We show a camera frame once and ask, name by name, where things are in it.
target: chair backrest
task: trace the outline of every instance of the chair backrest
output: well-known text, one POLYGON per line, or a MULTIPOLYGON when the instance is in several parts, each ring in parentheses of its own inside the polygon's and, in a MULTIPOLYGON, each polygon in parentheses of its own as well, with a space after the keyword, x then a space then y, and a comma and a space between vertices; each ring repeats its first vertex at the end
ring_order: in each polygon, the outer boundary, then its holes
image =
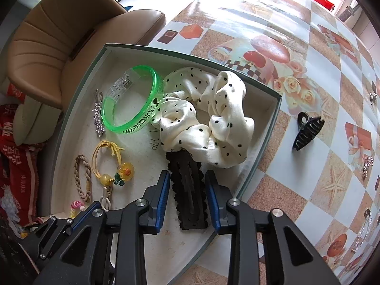
POLYGON ((60 78, 66 61, 92 28, 125 12, 115 0, 42 0, 10 43, 10 81, 36 100, 61 108, 60 78))

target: green bangle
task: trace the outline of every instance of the green bangle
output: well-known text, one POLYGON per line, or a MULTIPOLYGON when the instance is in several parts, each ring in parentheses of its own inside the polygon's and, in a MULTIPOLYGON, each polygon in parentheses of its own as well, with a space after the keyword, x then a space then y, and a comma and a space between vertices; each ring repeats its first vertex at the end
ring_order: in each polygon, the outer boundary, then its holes
POLYGON ((162 101, 164 95, 164 84, 161 77, 156 71, 147 65, 138 65, 132 68, 137 74, 149 73, 152 77, 152 90, 148 96, 148 99, 138 114, 132 118, 129 122, 115 126, 114 123, 114 109, 119 97, 128 89, 128 75, 124 80, 118 79, 113 87, 110 89, 108 95, 103 100, 103 106, 101 116, 104 126, 110 131, 115 133, 132 134, 143 128, 153 116, 156 114, 158 105, 162 101))

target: polka dot scrunchie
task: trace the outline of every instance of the polka dot scrunchie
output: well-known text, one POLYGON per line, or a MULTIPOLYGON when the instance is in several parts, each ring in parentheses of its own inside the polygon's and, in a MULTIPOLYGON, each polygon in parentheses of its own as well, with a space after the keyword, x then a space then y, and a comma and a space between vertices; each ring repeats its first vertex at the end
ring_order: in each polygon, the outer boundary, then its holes
POLYGON ((152 120, 164 151, 183 148, 196 162, 222 168, 244 162, 255 127, 244 117, 244 82, 229 71, 215 76, 195 67, 174 71, 164 82, 165 95, 152 120), (209 114, 209 125, 199 123, 195 108, 209 114))

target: metal screw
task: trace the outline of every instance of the metal screw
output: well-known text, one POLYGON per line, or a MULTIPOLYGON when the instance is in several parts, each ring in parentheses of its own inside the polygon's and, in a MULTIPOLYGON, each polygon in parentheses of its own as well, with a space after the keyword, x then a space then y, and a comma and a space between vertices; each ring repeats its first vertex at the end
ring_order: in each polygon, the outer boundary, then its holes
POLYGON ((140 199, 136 200, 136 205, 138 207, 144 207, 147 203, 148 202, 144 198, 140 198, 140 199))
POLYGON ((103 209, 95 209, 94 211, 92 211, 92 215, 95 217, 99 217, 102 214, 103 214, 103 209))
POLYGON ((240 205, 240 200, 237 198, 231 198, 228 202, 230 205, 240 205))
POLYGON ((275 217, 281 217, 282 215, 284 215, 284 213, 282 212, 282 210, 281 210, 281 209, 278 209, 278 208, 273 209, 272 213, 273 213, 273 215, 274 215, 275 217))

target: box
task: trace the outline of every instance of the box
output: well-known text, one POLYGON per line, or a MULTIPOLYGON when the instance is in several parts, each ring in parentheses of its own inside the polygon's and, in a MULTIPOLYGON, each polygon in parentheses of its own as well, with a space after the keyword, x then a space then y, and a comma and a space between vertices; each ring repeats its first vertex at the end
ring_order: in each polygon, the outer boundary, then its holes
MULTIPOLYGON (((238 198, 243 195, 269 141, 279 112, 281 96, 243 73, 209 60, 151 47, 106 44, 80 82, 65 114, 54 155, 55 167, 50 199, 52 214, 61 218, 69 216, 71 202, 79 199, 73 175, 74 159, 81 153, 90 162, 94 148, 100 141, 95 133, 92 112, 95 90, 107 91, 124 71, 140 64, 153 67, 163 78, 176 69, 189 66, 201 68, 215 75, 220 71, 232 71, 246 83, 247 92, 243 109, 245 116, 255 121, 255 130, 246 161, 229 169, 219 169, 205 164, 201 168, 203 172, 214 169, 220 184, 228 186, 238 198)), ((198 119, 200 123, 203 122, 202 117, 198 119)), ((135 168, 135 176, 131 182, 127 182, 123 187, 114 186, 111 200, 113 209, 122 209, 128 203, 142 197, 148 186, 156 184, 161 170, 167 169, 165 152, 157 146, 159 136, 159 130, 146 126, 134 134, 116 134, 107 130, 101 138, 114 141, 123 147, 125 149, 121 152, 123 162, 131 162, 135 168)), ((113 175, 116 167, 116 159, 110 156, 109 149, 104 149, 98 154, 100 173, 113 175)), ((83 167, 80 167, 79 171, 82 189, 85 189, 83 167)), ((101 184, 92 174, 92 199, 99 200, 101 196, 101 184)), ((160 234, 145 236, 148 284, 168 284, 195 261, 213 237, 214 230, 211 225, 205 230, 183 231, 179 228, 174 196, 170 190, 160 234)), ((113 246, 116 246, 116 240, 114 239, 113 246)), ((115 261, 115 247, 111 252, 111 261, 113 263, 115 261)))

